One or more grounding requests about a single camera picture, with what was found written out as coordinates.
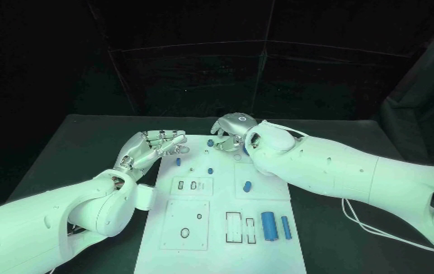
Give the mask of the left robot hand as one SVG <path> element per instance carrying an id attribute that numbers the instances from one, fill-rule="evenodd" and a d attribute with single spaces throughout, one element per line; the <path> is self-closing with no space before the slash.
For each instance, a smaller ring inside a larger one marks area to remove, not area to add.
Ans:
<path id="1" fill-rule="evenodd" d="M 150 130 L 137 132 L 125 142 L 112 166 L 138 181 L 154 162 L 168 155 L 186 154 L 189 148 L 183 130 Z"/>

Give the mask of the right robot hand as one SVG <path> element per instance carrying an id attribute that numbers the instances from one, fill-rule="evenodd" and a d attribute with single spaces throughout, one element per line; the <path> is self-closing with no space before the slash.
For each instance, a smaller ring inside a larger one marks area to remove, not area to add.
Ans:
<path id="1" fill-rule="evenodd" d="M 217 118 L 210 128 L 210 134 L 217 137 L 228 133 L 229 138 L 215 144 L 215 148 L 226 152 L 238 151 L 243 147 L 248 131 L 258 125 L 255 118 L 245 113 L 228 113 Z"/>

